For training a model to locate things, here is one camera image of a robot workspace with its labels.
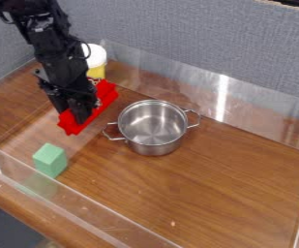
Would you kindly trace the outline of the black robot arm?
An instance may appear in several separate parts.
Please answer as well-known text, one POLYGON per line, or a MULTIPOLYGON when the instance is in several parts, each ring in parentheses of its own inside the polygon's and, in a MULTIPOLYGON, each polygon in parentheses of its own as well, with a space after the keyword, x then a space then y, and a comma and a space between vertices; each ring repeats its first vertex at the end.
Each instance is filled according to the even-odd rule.
POLYGON ((66 109, 82 124, 97 106, 96 88, 86 78, 82 41, 68 32, 69 22, 57 0, 0 0, 0 19, 13 24, 41 68, 38 86, 57 111, 66 109))

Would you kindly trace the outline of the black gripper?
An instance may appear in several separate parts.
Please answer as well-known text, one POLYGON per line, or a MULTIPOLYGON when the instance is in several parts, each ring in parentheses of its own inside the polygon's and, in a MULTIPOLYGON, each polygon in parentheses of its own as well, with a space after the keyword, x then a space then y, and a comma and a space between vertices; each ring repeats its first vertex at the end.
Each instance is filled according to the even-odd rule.
POLYGON ((86 57, 81 45, 74 43, 65 53, 56 57, 38 60, 41 68, 33 71, 48 99, 57 111, 64 112, 68 107, 77 124, 82 124, 97 107, 94 86, 86 79, 86 57))

